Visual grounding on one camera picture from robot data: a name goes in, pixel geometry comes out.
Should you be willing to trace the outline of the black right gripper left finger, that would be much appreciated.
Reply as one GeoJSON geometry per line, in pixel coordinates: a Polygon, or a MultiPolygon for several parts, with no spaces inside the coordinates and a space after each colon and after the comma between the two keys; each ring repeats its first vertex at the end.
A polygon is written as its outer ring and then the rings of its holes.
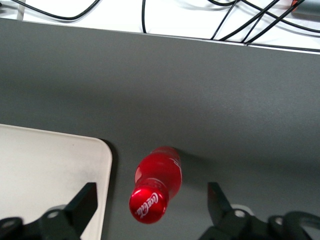
{"type": "Polygon", "coordinates": [[[24,224],[20,217],[0,220],[2,240],[79,240],[98,208],[97,184],[86,183],[62,209],[46,211],[24,224]]]}

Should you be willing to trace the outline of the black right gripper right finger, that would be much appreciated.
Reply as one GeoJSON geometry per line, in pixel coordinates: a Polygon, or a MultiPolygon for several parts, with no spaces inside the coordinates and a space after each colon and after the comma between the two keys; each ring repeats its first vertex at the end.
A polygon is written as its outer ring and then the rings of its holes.
{"type": "Polygon", "coordinates": [[[217,182],[207,184],[207,208],[212,221],[201,240],[299,240],[283,216],[262,221],[248,211],[233,208],[217,182]]]}

